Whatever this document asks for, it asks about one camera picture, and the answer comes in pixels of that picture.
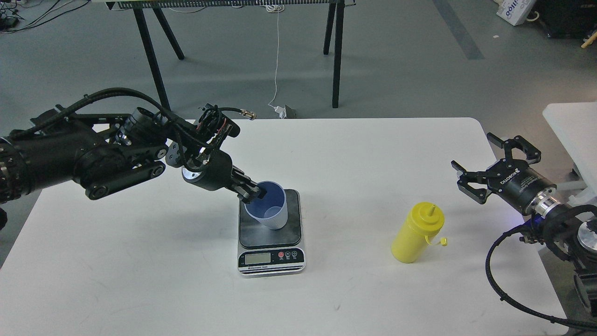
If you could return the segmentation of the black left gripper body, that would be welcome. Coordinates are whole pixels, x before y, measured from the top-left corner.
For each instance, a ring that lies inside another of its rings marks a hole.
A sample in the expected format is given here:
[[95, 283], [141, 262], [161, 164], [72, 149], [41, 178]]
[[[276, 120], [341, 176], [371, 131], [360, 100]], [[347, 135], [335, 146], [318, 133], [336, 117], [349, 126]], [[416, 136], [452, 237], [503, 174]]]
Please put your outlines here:
[[233, 174], [233, 161], [224, 151], [211, 153], [205, 168], [193, 172], [182, 168], [182, 178], [187, 183], [208, 191], [226, 188], [232, 191], [241, 185], [240, 180]]

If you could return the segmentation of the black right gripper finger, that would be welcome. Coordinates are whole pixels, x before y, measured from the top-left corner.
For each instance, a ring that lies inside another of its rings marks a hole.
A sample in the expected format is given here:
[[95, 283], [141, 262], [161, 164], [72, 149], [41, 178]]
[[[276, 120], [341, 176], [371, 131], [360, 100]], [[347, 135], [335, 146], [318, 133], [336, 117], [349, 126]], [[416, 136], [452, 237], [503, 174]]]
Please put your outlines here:
[[501, 140], [501, 138], [495, 134], [487, 133], [486, 138], [493, 145], [503, 149], [505, 153], [505, 157], [503, 159], [506, 161], [514, 159], [512, 153], [513, 149], [522, 151], [525, 154], [525, 161], [529, 165], [536, 164], [541, 161], [541, 151], [522, 136], [518, 135], [509, 140]]
[[491, 194], [491, 191], [487, 189], [487, 179], [491, 174], [486, 171], [467, 171], [454, 160], [451, 161], [451, 166], [457, 172], [458, 189], [477, 203], [485, 204]]

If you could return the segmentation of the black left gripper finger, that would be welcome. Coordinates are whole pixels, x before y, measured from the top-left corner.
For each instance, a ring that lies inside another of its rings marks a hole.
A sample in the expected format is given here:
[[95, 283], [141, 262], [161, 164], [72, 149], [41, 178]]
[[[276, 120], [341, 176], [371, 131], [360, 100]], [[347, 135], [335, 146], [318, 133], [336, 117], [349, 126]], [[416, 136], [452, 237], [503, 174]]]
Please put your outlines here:
[[267, 191], [258, 186], [258, 183], [244, 174], [241, 170], [236, 170], [236, 193], [239, 199], [262, 199]]
[[232, 191], [237, 193], [237, 197], [244, 204], [249, 204], [256, 199], [262, 198], [262, 189], [258, 183], [249, 180], [247, 182], [235, 182], [231, 185]]

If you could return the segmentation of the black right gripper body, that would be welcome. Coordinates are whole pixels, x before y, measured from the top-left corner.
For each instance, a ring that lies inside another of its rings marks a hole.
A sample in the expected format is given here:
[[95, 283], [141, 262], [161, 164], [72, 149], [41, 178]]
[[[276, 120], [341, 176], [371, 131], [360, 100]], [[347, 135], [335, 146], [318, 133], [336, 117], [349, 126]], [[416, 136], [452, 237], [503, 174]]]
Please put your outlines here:
[[538, 194], [556, 191], [554, 183], [523, 160], [498, 161], [487, 173], [488, 189], [524, 216], [532, 213], [531, 203]]

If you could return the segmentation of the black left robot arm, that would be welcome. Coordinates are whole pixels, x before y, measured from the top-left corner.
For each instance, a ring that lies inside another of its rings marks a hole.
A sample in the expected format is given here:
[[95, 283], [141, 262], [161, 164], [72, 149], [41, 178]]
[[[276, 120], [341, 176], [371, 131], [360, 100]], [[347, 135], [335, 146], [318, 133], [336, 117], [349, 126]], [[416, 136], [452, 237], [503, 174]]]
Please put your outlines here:
[[[119, 96], [140, 98], [158, 112], [79, 113]], [[31, 128], [1, 138], [1, 202], [70, 180], [97, 200], [157, 178], [166, 166], [182, 168], [184, 180], [201, 189], [228, 189], [245, 204], [262, 199], [266, 190], [221, 150], [227, 137], [240, 132], [225, 115], [230, 111], [255, 119], [245, 109], [207, 105], [190, 123], [147, 94], [121, 87], [87, 94], [67, 108], [57, 105], [32, 119]]]

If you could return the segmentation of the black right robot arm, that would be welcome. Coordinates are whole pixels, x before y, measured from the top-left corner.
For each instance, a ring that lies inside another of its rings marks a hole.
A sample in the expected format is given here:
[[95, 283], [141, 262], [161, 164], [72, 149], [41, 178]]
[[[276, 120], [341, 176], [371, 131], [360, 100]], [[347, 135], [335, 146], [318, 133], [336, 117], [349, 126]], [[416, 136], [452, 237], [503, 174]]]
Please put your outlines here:
[[507, 294], [495, 280], [491, 269], [493, 253], [506, 238], [518, 234], [520, 242], [541, 244], [573, 270], [574, 290], [582, 308], [596, 317], [596, 206], [572, 206], [559, 200], [557, 185], [532, 168], [540, 162], [541, 151], [522, 136], [501, 140], [488, 133], [486, 137], [503, 149], [504, 156], [482, 171], [469, 171], [452, 161], [458, 174], [458, 189], [479, 204], [485, 204], [488, 197], [495, 194], [527, 218], [525, 223], [501, 234], [491, 245], [485, 259], [490, 286], [501, 301], [526, 314], [569, 329], [596, 332], [595, 321], [558, 318], [528, 308]]

